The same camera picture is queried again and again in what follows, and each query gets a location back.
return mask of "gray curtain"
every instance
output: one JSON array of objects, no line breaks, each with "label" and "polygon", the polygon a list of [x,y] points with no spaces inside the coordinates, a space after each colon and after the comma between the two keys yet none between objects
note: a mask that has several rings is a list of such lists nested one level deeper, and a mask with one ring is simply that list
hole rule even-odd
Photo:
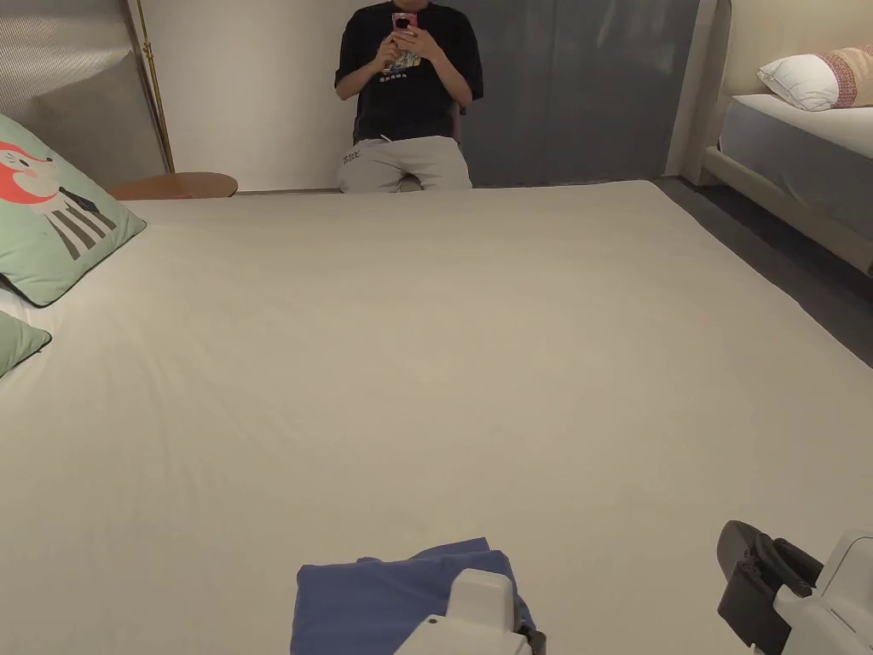
[{"label": "gray curtain", "polygon": [[166,171],[120,0],[0,0],[0,113],[100,185]]},{"label": "gray curtain", "polygon": [[663,174],[699,0],[451,0],[485,99],[464,120],[477,186]]}]

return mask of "graphic print on shirt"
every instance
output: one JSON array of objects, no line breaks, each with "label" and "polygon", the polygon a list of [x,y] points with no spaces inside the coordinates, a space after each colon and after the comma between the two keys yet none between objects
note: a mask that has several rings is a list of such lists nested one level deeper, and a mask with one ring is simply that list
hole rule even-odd
[{"label": "graphic print on shirt", "polygon": [[51,157],[37,159],[18,146],[3,142],[0,142],[0,200],[28,205],[36,217],[46,219],[73,260],[116,228],[96,204],[60,185],[58,164]]},{"label": "graphic print on shirt", "polygon": [[409,68],[415,68],[416,66],[420,66],[422,64],[422,56],[419,54],[415,54],[409,50],[404,50],[400,53],[400,58],[391,64],[388,68],[382,71],[382,75],[384,79],[396,79],[392,78],[393,75],[397,75],[398,73],[403,73],[403,71]]}]

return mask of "blue cloth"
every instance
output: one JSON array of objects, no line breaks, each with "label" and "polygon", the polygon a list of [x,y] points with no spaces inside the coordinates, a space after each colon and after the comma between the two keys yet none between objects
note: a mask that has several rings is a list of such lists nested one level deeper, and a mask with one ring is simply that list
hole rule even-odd
[{"label": "blue cloth", "polygon": [[444,615],[464,569],[512,580],[518,615],[532,628],[509,559],[476,539],[425,550],[403,562],[305,566],[297,574],[292,655],[393,655],[431,614]]}]

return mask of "white pillow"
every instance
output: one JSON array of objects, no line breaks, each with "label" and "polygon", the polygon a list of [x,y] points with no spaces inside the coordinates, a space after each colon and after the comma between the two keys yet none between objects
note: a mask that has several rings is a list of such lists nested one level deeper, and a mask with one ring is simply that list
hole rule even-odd
[{"label": "white pillow", "polygon": [[758,77],[785,102],[808,112],[832,109],[840,98],[839,80],[818,55],[777,59],[761,68]]}]

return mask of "hand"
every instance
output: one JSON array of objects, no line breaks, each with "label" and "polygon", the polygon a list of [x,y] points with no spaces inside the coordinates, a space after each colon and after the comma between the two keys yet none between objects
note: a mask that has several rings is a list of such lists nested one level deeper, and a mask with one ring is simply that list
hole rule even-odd
[{"label": "hand", "polygon": [[409,50],[417,55],[421,55],[429,61],[439,59],[445,53],[443,48],[439,46],[437,41],[430,35],[430,32],[420,30],[414,25],[409,26],[408,34],[406,31],[396,31],[391,37],[395,43],[403,50]]},{"label": "hand", "polygon": [[400,48],[397,47],[394,36],[394,34],[388,34],[382,41],[382,45],[379,46],[379,51],[372,61],[373,68],[378,66],[377,72],[384,71],[400,58]]}]

